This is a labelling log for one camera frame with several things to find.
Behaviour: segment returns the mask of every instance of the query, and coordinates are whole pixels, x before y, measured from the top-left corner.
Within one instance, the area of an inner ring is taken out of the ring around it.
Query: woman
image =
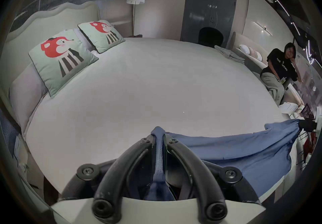
[[[280,105],[285,92],[282,84],[288,78],[302,82],[300,72],[295,64],[295,56],[296,50],[293,43],[286,44],[284,53],[279,49],[273,49],[267,57],[268,67],[260,73],[262,81],[277,106]]]

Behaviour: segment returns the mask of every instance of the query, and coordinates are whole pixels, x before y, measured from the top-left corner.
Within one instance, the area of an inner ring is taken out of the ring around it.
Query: folded blanket
[[[221,53],[225,58],[228,58],[232,61],[235,61],[235,62],[238,62],[238,63],[241,63],[241,64],[244,64],[244,61],[245,59],[242,58],[242,57],[239,57],[237,56],[234,52],[232,52],[231,50],[229,49],[224,49],[222,47],[219,47],[217,45],[215,45],[215,49]]]
[[[169,134],[190,148],[200,159],[214,164],[239,168],[255,190],[258,197],[266,193],[291,169],[290,151],[300,132],[299,120],[266,124],[265,130],[257,133],[223,137],[190,137],[165,132],[155,127],[151,132],[156,137],[156,165],[147,200],[171,200],[163,175],[163,135]]]

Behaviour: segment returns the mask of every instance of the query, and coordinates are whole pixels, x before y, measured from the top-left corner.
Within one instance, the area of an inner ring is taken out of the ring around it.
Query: white bed sheet
[[[257,132],[284,121],[244,65],[188,42],[127,38],[39,104],[26,142],[61,193],[77,168],[119,157],[155,126],[189,136]]]

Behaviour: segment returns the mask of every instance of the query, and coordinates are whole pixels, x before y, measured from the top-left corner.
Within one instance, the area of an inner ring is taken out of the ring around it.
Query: black t-shirt
[[[267,61],[271,60],[272,65],[278,74],[279,78],[288,79],[289,77],[292,78],[293,81],[297,80],[297,73],[294,66],[291,63],[290,59],[286,59],[284,53],[279,49],[273,49],[272,52],[268,55]],[[262,70],[262,73],[273,73],[270,67],[266,67]]]

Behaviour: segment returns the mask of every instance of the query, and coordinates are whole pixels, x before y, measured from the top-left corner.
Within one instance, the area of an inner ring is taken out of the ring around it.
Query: gray pants
[[[278,81],[277,77],[272,73],[263,73],[261,79],[266,86],[269,94],[272,96],[276,105],[279,106],[284,95],[284,86]]]

